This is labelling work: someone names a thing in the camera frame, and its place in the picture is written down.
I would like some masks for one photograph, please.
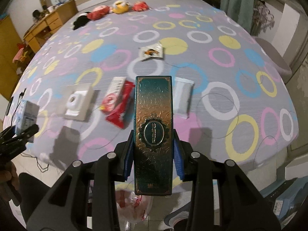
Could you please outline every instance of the red wrapper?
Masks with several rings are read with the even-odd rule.
[[[119,128],[124,128],[124,116],[131,101],[131,94],[135,85],[132,82],[125,81],[122,92],[122,101],[106,117],[106,120],[112,122]]]

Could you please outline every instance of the black plush toy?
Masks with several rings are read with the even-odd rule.
[[[90,12],[85,12],[79,15],[79,17],[76,19],[76,21],[74,21],[74,28],[73,30],[76,30],[84,25],[86,25],[89,21],[91,21],[90,19],[87,18],[87,14]]]

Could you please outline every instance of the metal bolt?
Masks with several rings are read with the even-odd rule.
[[[199,158],[200,157],[200,153],[199,152],[192,152],[190,154],[193,158]]]
[[[76,160],[73,162],[73,167],[79,167],[81,165],[81,161]]]
[[[226,161],[226,164],[229,166],[229,167],[233,167],[235,165],[235,162],[233,160],[227,160]]]
[[[115,153],[115,152],[110,152],[110,153],[107,154],[107,157],[108,157],[109,159],[113,159],[113,158],[116,157],[116,153]]]

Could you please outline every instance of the bed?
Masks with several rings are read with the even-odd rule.
[[[9,126],[27,88],[24,99],[40,106],[40,131],[27,152],[64,170],[76,159],[87,163],[113,151],[133,129],[133,106],[123,130],[105,121],[99,106],[114,76],[134,82],[136,75],[195,82],[189,118],[174,115],[174,128],[212,160],[233,159],[252,170],[286,149],[298,135],[296,112],[272,61],[249,33],[202,0],[146,2],[151,10],[109,14],[73,31],[76,16],[35,55],[4,119]],[[158,41],[164,59],[141,62],[139,48]],[[76,83],[92,83],[95,90],[84,122],[56,114],[64,88]],[[173,191],[183,191],[175,169],[173,178]]]

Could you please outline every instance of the plush toy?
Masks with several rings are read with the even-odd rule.
[[[116,14],[123,14],[129,11],[129,2],[125,0],[118,0],[113,4],[111,11]]]
[[[149,6],[144,1],[136,2],[132,8],[134,11],[144,11],[148,10]]]
[[[99,20],[101,19],[104,15],[108,14],[110,11],[110,7],[109,6],[98,6],[95,9],[92,10],[91,13],[88,13],[87,17],[92,20]]]
[[[79,15],[79,17],[77,17],[76,21],[74,21],[73,25],[74,25],[74,28],[73,30],[76,30],[84,25],[86,25],[90,19],[87,17],[88,13],[90,12],[85,12],[85,13],[82,13]]]

